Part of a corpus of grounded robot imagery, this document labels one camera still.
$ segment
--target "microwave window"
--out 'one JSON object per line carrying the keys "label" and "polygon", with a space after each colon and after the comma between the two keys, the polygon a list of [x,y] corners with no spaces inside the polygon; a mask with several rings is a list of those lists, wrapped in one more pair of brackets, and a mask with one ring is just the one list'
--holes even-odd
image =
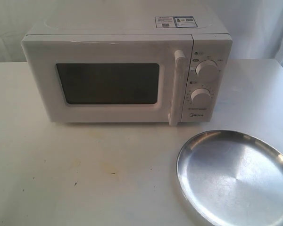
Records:
{"label": "microwave window", "polygon": [[71,105],[146,105],[158,98],[158,64],[57,64]]}

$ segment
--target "timer knob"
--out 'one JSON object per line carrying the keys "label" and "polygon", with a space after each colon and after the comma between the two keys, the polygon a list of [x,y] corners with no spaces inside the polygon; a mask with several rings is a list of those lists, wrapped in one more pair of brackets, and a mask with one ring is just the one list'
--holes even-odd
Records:
{"label": "timer knob", "polygon": [[211,94],[207,89],[197,89],[191,94],[192,104],[195,107],[208,107],[211,104]]}
{"label": "timer knob", "polygon": [[212,60],[205,60],[196,67],[196,74],[202,82],[214,81],[219,74],[217,64]]}

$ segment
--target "brand logo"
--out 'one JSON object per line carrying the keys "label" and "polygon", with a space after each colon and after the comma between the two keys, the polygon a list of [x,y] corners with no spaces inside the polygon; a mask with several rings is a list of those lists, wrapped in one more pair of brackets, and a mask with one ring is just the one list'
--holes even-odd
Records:
{"label": "brand logo", "polygon": [[190,117],[203,117],[203,114],[194,114],[194,113],[191,113],[191,114],[190,114]]}

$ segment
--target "round metal tray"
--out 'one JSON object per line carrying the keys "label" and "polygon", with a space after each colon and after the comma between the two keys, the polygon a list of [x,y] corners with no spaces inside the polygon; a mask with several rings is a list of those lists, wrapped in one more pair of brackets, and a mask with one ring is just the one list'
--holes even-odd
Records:
{"label": "round metal tray", "polygon": [[263,141],[214,130],[191,138],[177,158],[186,200],[215,226],[283,226],[283,155]]}

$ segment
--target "white microwave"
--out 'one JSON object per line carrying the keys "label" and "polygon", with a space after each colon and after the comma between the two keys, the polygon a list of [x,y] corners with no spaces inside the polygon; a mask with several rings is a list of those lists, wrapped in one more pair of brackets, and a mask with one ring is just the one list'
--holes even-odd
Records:
{"label": "white microwave", "polygon": [[232,39],[195,0],[62,0],[22,46],[52,122],[209,121]]}

